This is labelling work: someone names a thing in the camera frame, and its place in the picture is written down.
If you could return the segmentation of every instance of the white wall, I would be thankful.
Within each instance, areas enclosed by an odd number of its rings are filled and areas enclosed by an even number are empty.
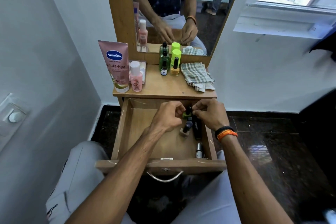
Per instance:
[[[246,0],[235,0],[209,71],[227,110],[300,112],[336,87],[330,53],[313,39],[233,31]]]
[[[0,101],[14,93],[31,107],[0,152],[0,223],[45,223],[45,202],[100,99],[53,0],[0,4]]]
[[[104,104],[119,105],[98,40],[117,41],[109,0],[54,0]]]

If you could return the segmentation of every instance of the pink bottle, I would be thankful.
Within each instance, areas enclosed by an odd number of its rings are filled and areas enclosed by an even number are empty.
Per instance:
[[[139,21],[139,33],[138,33],[138,38],[139,38],[139,43],[140,46],[146,46],[147,44],[147,35],[148,31],[146,29],[146,21],[145,20],[140,20]]]
[[[132,89],[135,92],[140,92],[142,90],[142,73],[140,72],[140,62],[131,62],[131,73],[129,74],[129,79],[132,84]]]

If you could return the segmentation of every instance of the black bracelet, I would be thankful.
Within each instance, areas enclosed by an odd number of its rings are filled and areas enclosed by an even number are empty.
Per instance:
[[[215,132],[215,137],[217,138],[217,136],[220,134],[220,132],[224,131],[224,130],[227,130],[227,129],[230,129],[232,130],[233,132],[236,132],[233,127],[230,127],[230,126],[224,126],[224,127],[221,127],[219,129],[216,130]]]

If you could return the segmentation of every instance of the checkered cloth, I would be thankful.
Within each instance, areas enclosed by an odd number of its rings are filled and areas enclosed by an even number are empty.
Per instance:
[[[212,86],[214,79],[210,77],[210,73],[205,70],[202,63],[181,64],[181,72],[187,83],[195,87],[195,90],[205,92],[205,90],[215,90]]]
[[[197,55],[197,56],[204,56],[207,54],[204,54],[202,49],[197,49],[192,46],[187,46],[183,48],[182,54],[187,54],[187,55]]]

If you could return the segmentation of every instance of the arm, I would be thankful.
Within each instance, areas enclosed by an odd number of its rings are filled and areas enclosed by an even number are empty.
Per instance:
[[[200,100],[193,114],[205,125],[217,130],[229,125],[223,103],[215,99]],[[293,224],[272,195],[241,148],[237,137],[227,135],[221,140],[234,200],[243,224]]]
[[[150,23],[155,27],[156,31],[159,33],[163,41],[171,44],[175,41],[174,35],[172,33],[171,27],[169,27],[166,22],[158,16],[148,0],[136,0],[139,2],[139,9],[143,15],[149,20]]]
[[[120,223],[160,137],[182,124],[182,103],[162,103],[151,125],[65,224]]]
[[[196,17],[196,0],[185,0],[184,3],[184,16]],[[197,26],[193,19],[187,19],[185,25],[182,28],[182,44],[187,44],[193,41],[198,33]]]

